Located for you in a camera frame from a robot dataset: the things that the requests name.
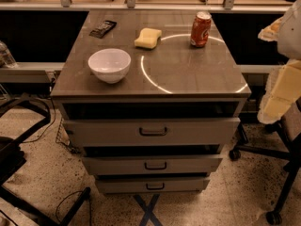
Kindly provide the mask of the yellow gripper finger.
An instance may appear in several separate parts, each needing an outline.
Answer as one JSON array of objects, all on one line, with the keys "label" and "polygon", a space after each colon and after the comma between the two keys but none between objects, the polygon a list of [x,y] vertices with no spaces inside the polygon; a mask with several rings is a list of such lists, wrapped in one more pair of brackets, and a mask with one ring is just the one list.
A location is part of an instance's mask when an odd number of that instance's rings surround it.
[{"label": "yellow gripper finger", "polygon": [[271,24],[266,26],[264,29],[260,31],[258,34],[258,38],[260,40],[265,41],[277,41],[279,36],[279,30],[282,22],[282,17],[276,19]]},{"label": "yellow gripper finger", "polygon": [[290,60],[270,72],[260,103],[258,120],[264,124],[278,121],[301,96],[301,61]]}]

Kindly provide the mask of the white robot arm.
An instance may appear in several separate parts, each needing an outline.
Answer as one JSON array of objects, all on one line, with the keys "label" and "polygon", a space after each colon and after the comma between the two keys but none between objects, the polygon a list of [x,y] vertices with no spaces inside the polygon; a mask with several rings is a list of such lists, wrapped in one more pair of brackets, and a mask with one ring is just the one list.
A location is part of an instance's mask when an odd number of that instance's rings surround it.
[{"label": "white robot arm", "polygon": [[292,104],[301,97],[301,0],[258,35],[265,41],[276,41],[277,51],[289,59],[270,72],[265,94],[261,99],[258,120],[264,124],[279,121]]}]

